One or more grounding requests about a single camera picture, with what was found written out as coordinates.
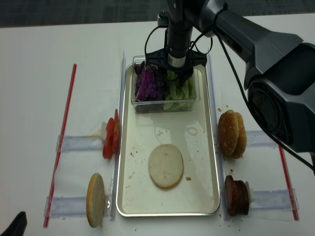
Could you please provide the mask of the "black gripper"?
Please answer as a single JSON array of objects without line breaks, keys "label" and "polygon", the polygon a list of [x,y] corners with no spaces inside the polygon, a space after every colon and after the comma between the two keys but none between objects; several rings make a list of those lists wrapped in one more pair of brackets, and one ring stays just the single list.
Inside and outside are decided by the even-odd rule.
[{"label": "black gripper", "polygon": [[194,67],[207,64],[207,56],[197,51],[191,51],[188,56],[176,58],[166,49],[160,49],[145,55],[145,61],[148,65],[156,67],[159,72],[174,72],[180,77],[191,76]]}]

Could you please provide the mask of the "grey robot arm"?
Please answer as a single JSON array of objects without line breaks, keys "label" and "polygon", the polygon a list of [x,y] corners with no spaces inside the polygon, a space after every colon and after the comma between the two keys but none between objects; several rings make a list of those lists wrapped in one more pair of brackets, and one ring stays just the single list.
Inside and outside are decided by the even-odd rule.
[{"label": "grey robot arm", "polygon": [[170,0],[158,15],[164,47],[147,64],[176,72],[180,81],[206,56],[194,51],[193,29],[216,36],[246,64],[239,88],[260,128],[295,158],[315,154],[315,47],[295,34],[270,31],[228,9],[223,0]]}]

